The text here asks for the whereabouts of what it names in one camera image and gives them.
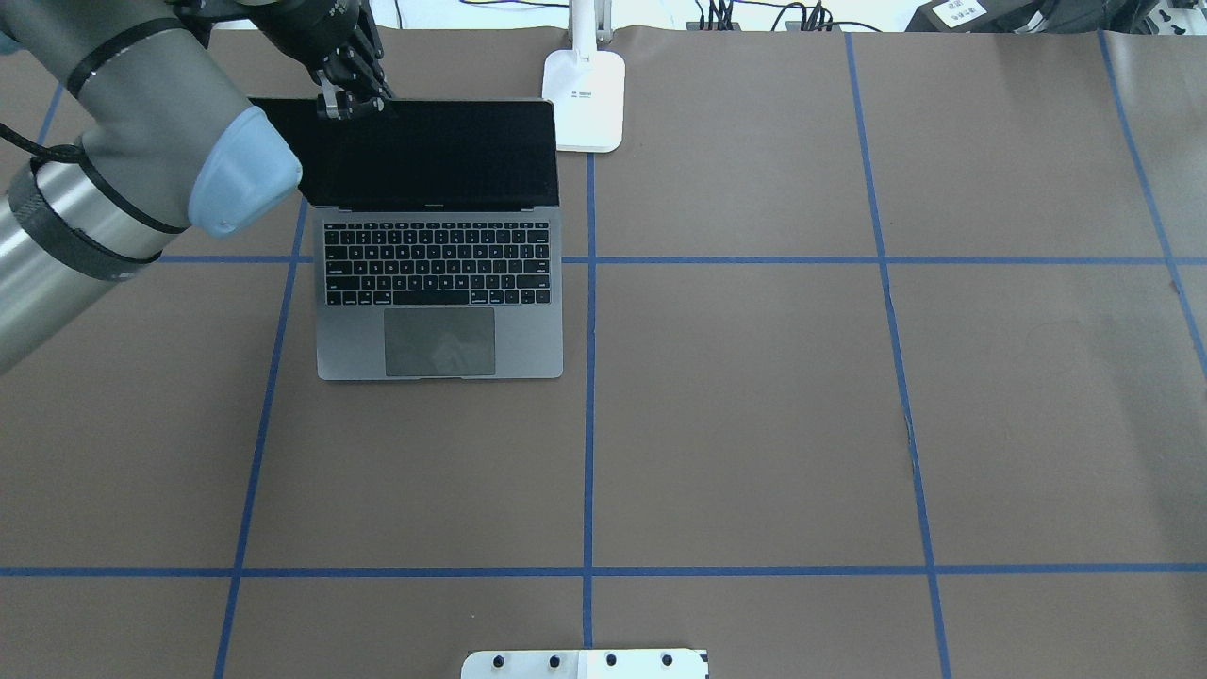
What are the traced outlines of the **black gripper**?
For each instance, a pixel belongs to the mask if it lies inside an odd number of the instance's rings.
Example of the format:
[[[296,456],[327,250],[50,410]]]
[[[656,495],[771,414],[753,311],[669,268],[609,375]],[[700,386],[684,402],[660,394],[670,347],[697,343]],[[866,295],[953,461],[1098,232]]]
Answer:
[[[384,47],[367,1],[241,1],[247,17],[284,55],[307,66],[320,87],[321,119],[346,119],[342,90],[354,95],[354,115],[384,110],[393,98],[381,68]]]

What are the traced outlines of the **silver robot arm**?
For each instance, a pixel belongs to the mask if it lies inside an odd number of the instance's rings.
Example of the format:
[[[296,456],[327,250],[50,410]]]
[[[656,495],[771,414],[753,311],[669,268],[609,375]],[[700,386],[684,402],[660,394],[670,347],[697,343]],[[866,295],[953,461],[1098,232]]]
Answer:
[[[208,52],[247,21],[319,87],[319,119],[392,95],[368,1],[5,1],[2,52],[27,51],[91,115],[72,144],[27,150],[2,194],[2,370],[30,356],[191,228],[241,232],[302,162]]]

